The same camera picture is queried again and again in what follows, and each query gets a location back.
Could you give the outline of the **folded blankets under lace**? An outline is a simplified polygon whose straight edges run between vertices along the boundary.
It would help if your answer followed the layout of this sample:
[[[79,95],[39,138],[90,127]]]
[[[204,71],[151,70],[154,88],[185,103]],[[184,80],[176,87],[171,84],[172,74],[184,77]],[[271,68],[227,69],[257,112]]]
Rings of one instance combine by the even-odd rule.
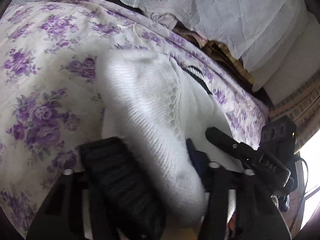
[[[204,47],[201,48],[194,37],[196,35],[195,32],[180,28],[181,25],[174,27],[174,30],[170,31],[152,20],[147,20],[147,23],[151,24],[151,29],[144,29],[138,34],[138,37],[142,41],[150,42],[158,48],[164,45],[171,45],[172,48],[169,54],[176,59],[179,66],[186,66],[187,60],[198,59],[224,79],[232,79],[244,91],[260,100],[268,108],[272,106],[271,100],[263,89],[253,92],[253,85],[237,70],[230,58],[214,41],[206,42]]]

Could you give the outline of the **checkered beige curtain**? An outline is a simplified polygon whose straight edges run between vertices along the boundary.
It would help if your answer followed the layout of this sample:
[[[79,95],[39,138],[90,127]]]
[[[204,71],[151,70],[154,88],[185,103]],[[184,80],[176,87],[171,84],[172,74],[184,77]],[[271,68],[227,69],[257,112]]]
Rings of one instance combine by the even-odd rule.
[[[297,126],[296,152],[319,131],[319,89],[319,72],[316,72],[293,94],[270,110],[270,120],[273,121],[287,115]]]

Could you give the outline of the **white lace cover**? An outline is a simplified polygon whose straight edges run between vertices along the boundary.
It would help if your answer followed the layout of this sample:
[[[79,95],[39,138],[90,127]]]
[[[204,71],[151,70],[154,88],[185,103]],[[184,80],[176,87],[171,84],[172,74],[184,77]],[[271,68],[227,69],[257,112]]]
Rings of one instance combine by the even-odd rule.
[[[14,3],[36,0],[13,0]],[[227,46],[254,90],[288,93],[319,70],[319,23],[304,0],[120,0]]]

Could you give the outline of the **white knit v-neck sweater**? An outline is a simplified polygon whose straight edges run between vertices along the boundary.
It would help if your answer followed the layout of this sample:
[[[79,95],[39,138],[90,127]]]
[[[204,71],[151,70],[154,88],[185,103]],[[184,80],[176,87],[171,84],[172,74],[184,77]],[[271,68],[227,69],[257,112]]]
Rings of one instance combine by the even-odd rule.
[[[120,138],[169,211],[185,226],[196,224],[208,200],[186,140],[225,169],[242,171],[240,161],[206,139],[210,127],[231,133],[217,101],[172,57],[146,50],[102,52],[96,84],[105,104],[102,136]]]

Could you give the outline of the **purple floral bed sheet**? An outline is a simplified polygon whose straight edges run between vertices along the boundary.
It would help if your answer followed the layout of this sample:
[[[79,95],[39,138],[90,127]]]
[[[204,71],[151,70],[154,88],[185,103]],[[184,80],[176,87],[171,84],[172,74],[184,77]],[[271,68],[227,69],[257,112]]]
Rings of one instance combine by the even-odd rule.
[[[10,6],[1,18],[1,208],[25,237],[61,173],[82,169],[78,146],[103,139],[105,104],[96,62],[109,50],[172,57],[138,34],[151,20],[103,0]],[[253,148],[266,106],[198,59],[181,67],[217,101],[235,140]]]

